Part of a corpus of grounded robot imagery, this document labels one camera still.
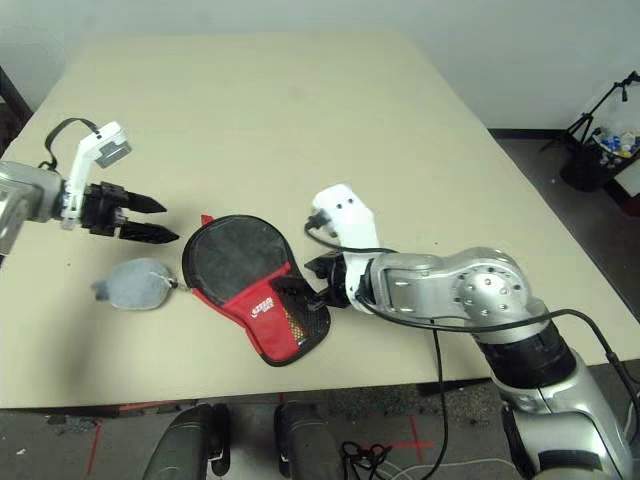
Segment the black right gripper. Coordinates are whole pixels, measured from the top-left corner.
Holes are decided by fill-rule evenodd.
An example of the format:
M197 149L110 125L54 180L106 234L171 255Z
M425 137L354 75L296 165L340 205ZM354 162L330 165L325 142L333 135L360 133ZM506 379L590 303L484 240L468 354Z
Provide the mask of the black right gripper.
M298 303L321 307L346 309L351 306L346 289L346 262L344 255L338 251L330 251L304 264L317 279L325 280L327 285L316 292L303 277L278 277L271 281L273 288L293 297Z

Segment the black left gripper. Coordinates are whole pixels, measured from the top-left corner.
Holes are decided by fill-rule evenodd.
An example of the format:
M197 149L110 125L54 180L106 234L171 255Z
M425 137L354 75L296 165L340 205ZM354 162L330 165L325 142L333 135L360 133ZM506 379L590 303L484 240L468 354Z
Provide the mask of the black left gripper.
M84 192L81 208L81 227L91 234L114 236L120 225L121 209L153 214L167 209L153 198L125 191L123 187L108 182L90 184ZM119 238L147 244L167 244L179 239L179 235L168 228L151 224L125 222L119 230Z

